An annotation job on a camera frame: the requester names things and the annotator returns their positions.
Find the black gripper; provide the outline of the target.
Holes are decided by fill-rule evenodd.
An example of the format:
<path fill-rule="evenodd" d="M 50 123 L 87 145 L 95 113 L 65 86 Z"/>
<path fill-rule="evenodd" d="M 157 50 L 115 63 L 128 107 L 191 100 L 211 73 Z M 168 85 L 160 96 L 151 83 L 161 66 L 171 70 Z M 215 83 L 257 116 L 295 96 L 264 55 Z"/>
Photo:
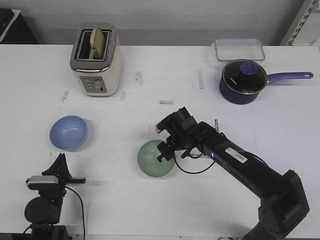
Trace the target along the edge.
<path fill-rule="evenodd" d="M 175 152 L 170 150 L 172 146 L 176 151 L 186 150 L 192 146 L 194 140 L 189 131 L 197 125 L 197 121 L 188 112 L 186 107 L 179 108 L 166 117 L 165 130 L 169 133 L 166 142 L 161 141 L 157 145 L 160 155 L 156 158 L 159 162 L 163 159 L 170 161 L 175 158 Z"/>
<path fill-rule="evenodd" d="M 85 177 L 72 177 L 69 172 L 66 155 L 60 153 L 54 163 L 44 172 L 41 177 L 44 182 L 40 184 L 39 195 L 50 201 L 61 201 L 66 195 L 66 186 L 70 184 L 85 184 Z"/>

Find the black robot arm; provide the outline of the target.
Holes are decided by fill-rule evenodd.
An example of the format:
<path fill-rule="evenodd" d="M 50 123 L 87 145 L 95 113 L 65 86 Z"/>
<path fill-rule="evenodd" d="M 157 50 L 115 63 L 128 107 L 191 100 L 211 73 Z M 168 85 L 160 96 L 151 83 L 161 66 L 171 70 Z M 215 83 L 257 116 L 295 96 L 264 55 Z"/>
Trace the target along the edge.
<path fill-rule="evenodd" d="M 26 180 L 30 190 L 38 191 L 24 210 L 25 219 L 30 222 L 30 240 L 71 240 L 65 225 L 59 225 L 62 205 L 70 184 L 85 184 L 84 177 L 72 177 L 66 156 L 60 153 L 54 163 L 41 175 Z"/>
<path fill-rule="evenodd" d="M 206 122 L 196 122 L 185 107 L 165 117 L 155 129 L 158 133 L 163 130 L 169 133 L 166 141 L 157 146 L 159 162 L 170 160 L 176 151 L 184 151 L 182 158 L 185 158 L 197 148 L 260 198 L 258 223 L 243 239 L 282 240 L 310 211 L 297 173 L 293 170 L 283 175 L 277 173 L 222 132 Z"/>

